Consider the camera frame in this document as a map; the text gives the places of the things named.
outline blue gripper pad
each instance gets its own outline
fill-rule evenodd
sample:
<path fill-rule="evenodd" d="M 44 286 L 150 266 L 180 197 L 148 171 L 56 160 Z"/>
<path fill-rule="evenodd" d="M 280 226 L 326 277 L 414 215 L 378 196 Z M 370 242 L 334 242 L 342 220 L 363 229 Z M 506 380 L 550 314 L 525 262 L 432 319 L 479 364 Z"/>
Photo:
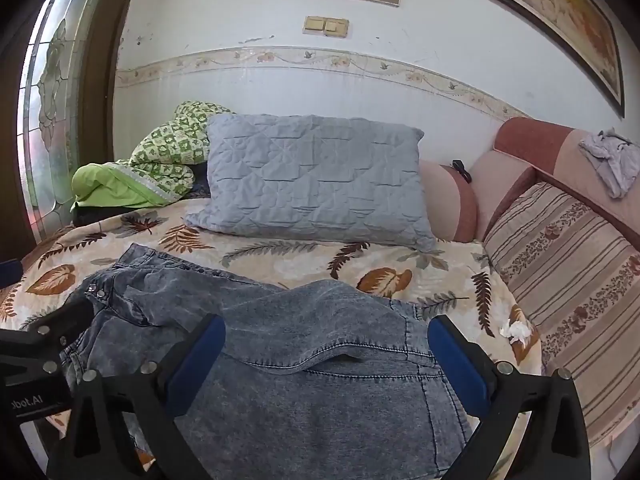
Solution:
<path fill-rule="evenodd" d="M 0 262 L 0 288 L 18 283 L 22 279 L 22 264 L 19 260 Z"/>
<path fill-rule="evenodd" d="M 463 348 L 438 318 L 430 321 L 427 339 L 467 414 L 484 418 L 491 406 L 486 383 Z"/>
<path fill-rule="evenodd" d="M 225 322 L 215 316 L 183 359 L 166 386 L 164 410 L 169 416 L 184 415 L 225 345 Z"/>

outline green blanket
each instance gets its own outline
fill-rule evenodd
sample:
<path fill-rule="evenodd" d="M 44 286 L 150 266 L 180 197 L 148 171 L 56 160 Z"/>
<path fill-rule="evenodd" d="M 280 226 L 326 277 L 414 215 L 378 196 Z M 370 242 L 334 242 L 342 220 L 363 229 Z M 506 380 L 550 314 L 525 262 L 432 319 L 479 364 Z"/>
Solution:
<path fill-rule="evenodd" d="M 231 110 L 183 102 L 174 118 L 142 139 L 130 158 L 79 168 L 71 181 L 76 205 L 160 207 L 177 202 L 193 185 L 188 166 L 209 156 L 207 118 L 221 113 Z"/>

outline jeans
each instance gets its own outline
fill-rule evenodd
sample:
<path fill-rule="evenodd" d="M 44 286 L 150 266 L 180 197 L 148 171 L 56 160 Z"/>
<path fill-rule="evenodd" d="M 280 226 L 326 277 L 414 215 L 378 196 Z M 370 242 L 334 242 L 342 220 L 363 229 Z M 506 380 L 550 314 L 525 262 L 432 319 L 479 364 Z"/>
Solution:
<path fill-rule="evenodd" d="M 91 326 L 65 349 L 75 384 L 160 361 L 208 312 L 223 353 L 176 424 L 216 479 L 428 479 L 470 436 L 414 306 L 337 280 L 286 290 L 133 244 L 67 302 Z"/>

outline switch panel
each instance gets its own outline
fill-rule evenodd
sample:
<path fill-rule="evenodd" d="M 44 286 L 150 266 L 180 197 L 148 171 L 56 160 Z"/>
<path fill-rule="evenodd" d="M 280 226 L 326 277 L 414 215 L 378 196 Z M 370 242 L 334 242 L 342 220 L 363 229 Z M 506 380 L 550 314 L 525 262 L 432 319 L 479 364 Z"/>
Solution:
<path fill-rule="evenodd" d="M 307 16 L 305 20 L 305 30 L 322 31 L 324 30 L 324 24 L 326 18 L 320 16 Z"/>
<path fill-rule="evenodd" d="M 307 16 L 303 32 L 304 34 L 323 34 L 332 38 L 346 38 L 348 30 L 349 20 Z"/>

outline bedspread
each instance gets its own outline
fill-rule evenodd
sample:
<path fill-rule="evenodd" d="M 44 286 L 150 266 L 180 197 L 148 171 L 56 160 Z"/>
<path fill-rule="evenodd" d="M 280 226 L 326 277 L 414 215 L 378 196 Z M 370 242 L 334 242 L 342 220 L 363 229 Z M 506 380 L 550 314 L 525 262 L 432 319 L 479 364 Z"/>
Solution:
<path fill-rule="evenodd" d="M 427 322 L 447 314 L 494 361 L 509 361 L 524 373 L 540 373 L 538 333 L 492 269 L 479 242 L 439 241 L 434 250 L 419 253 L 368 242 L 244 238 L 186 226 L 184 216 L 201 210 L 205 202 L 192 199 L 139 210 L 63 235 L 20 283 L 0 294 L 0 328 L 19 330 L 59 308 L 85 277 L 110 266 L 135 242 L 285 288 L 333 278 L 369 294 L 410 301 L 418 320 Z M 516 337 L 500 334 L 508 335 L 507 329 L 514 324 L 524 329 L 512 330 Z M 517 337 L 527 332 L 529 336 Z M 474 428 L 478 422 L 469 419 Z M 504 477 L 526 421 L 525 415 L 518 419 L 495 478 Z"/>

